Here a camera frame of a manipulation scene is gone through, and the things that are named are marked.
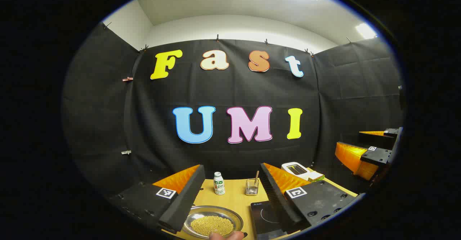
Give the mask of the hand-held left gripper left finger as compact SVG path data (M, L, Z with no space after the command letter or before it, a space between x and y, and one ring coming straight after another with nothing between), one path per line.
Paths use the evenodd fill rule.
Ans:
M125 215L150 230L181 231L205 180L199 164L155 183L139 182L109 197L109 202Z

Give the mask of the pile of soybeans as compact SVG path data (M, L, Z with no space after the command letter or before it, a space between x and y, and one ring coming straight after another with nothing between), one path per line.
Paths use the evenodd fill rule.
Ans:
M191 222L194 232L209 236L210 233L227 235L235 229L231 220L219 216L204 216Z

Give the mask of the white toaster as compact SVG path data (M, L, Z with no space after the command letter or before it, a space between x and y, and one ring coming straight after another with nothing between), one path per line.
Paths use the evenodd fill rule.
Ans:
M309 180L310 171L298 162L284 163L281 165L281 169L306 181Z

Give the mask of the black induction cooktop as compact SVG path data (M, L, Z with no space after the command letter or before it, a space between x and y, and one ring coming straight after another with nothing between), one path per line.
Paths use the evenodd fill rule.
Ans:
M271 240L287 235L281 229L278 216L270 205L270 201L250 204L252 222L255 227L256 240Z

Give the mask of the steel pot with black handle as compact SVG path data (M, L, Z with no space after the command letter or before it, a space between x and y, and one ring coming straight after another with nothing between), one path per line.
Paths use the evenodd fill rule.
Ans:
M204 216L219 216L223 218L227 218L232 221L234 224L234 231L241 231L244 226L244 220L242 217L237 214L237 212L232 211L231 209L227 209L220 206L212 206L212 205L202 205L202 206L193 206L190 210L189 215L186 218L186 221L183 224L182 232L200 239L209 240L209 236L204 236L194 232L191 227L191 222L193 220L204 217Z

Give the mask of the white drink bottle green label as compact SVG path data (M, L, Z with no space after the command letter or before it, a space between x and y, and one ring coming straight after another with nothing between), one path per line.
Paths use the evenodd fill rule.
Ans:
M220 172L214 173L214 191L217 195L224 195L225 194L225 186L224 186L224 179Z

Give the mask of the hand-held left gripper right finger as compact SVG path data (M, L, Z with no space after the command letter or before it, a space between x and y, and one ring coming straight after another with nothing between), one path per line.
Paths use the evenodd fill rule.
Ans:
M365 196L325 180L309 182L267 163L260 164L260 182L282 230L289 234L321 227Z

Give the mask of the row of dark cloth clips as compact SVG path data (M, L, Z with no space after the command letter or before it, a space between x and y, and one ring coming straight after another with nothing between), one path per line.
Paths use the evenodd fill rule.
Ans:
M108 29L140 50L183 41L224 40L252 41L270 45L278 45L308 50L314 54L340 45L353 42L352 38L344 37L336 43L314 32L291 24L272 20L218 20L216 22L203 20L179 20L156 25L147 31L140 31L134 24L127 27L117 27L117 22L103 22Z

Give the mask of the ceiling light panel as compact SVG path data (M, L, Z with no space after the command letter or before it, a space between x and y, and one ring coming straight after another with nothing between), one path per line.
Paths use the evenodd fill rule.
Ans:
M355 29L364 39L373 39L377 37L375 30L367 23L361 23L355 26Z

